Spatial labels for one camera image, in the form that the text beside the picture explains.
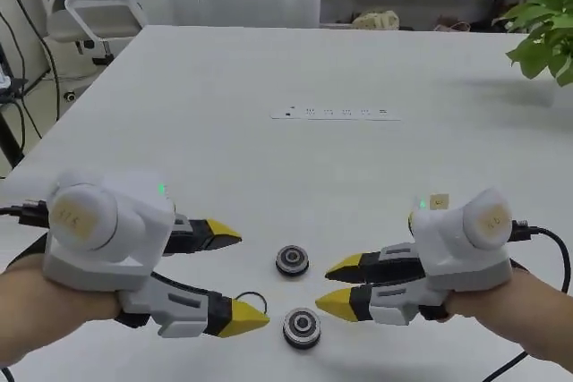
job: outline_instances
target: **potted plant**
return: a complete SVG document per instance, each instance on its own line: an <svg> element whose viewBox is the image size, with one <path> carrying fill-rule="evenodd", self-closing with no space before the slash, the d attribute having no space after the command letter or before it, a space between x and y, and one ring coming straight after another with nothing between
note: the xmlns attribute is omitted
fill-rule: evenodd
<svg viewBox="0 0 573 382"><path fill-rule="evenodd" d="M504 18L514 20L510 31L530 31L507 53L512 64L530 80L549 69L559 87L573 83L573 0L527 0Z"/></svg>

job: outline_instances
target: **human hand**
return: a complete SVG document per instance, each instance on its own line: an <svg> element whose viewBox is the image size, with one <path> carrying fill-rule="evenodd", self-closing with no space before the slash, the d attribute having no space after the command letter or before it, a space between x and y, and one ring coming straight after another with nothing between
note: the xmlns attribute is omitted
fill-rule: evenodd
<svg viewBox="0 0 573 382"><path fill-rule="evenodd" d="M121 310L114 293L74 291L47 280L42 260L42 255L25 257L0 275L3 364L66 337L86 322L115 318Z"/></svg>
<svg viewBox="0 0 573 382"><path fill-rule="evenodd" d="M453 293L446 309L475 318L535 358L573 370L573 299L524 270L515 269L511 281L490 291Z"/></svg>

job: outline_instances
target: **metal bearing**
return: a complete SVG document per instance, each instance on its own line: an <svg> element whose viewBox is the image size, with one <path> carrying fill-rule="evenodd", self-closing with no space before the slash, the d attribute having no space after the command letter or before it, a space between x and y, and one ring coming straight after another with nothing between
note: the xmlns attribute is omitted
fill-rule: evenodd
<svg viewBox="0 0 573 382"><path fill-rule="evenodd" d="M283 335L293 348L311 349L321 339L321 320L310 309L291 310L285 317Z"/></svg>
<svg viewBox="0 0 573 382"><path fill-rule="evenodd" d="M300 246L288 245L277 254L277 269L285 276L300 276L308 267L308 254Z"/></svg>

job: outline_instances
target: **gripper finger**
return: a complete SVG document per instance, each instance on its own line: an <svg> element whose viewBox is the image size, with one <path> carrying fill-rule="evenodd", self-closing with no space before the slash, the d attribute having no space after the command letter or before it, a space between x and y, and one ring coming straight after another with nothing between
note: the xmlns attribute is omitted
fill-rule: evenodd
<svg viewBox="0 0 573 382"><path fill-rule="evenodd" d="M420 311L420 306L441 306L447 296L448 292L429 289L425 278L400 285L374 286L370 313L379 324L407 326Z"/></svg>
<svg viewBox="0 0 573 382"><path fill-rule="evenodd" d="M175 225L163 251L164 256L218 250L242 241L241 235L214 219L175 216Z"/></svg>
<svg viewBox="0 0 573 382"><path fill-rule="evenodd" d="M361 285L329 293L316 306L350 322L374 320L379 324L407 326L418 314L419 306L440 306L447 292L427 288L427 280L397 285Z"/></svg>
<svg viewBox="0 0 573 382"><path fill-rule="evenodd" d="M240 335L268 324L251 305L220 293L179 284L157 273L137 292L120 292L127 313L150 314L167 338Z"/></svg>
<svg viewBox="0 0 573 382"><path fill-rule="evenodd" d="M425 276L415 243L355 254L331 268L326 278L350 284L402 284Z"/></svg>

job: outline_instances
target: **electrical outlet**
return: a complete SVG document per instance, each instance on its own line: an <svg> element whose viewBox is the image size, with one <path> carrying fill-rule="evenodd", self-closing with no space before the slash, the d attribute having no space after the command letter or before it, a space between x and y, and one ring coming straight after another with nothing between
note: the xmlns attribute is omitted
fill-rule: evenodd
<svg viewBox="0 0 573 382"><path fill-rule="evenodd" d="M389 114L386 109L333 109L318 107L298 107L291 106L287 109L279 109L270 114L276 120L298 119L298 120L363 120L363 121L400 121L400 119Z"/></svg>

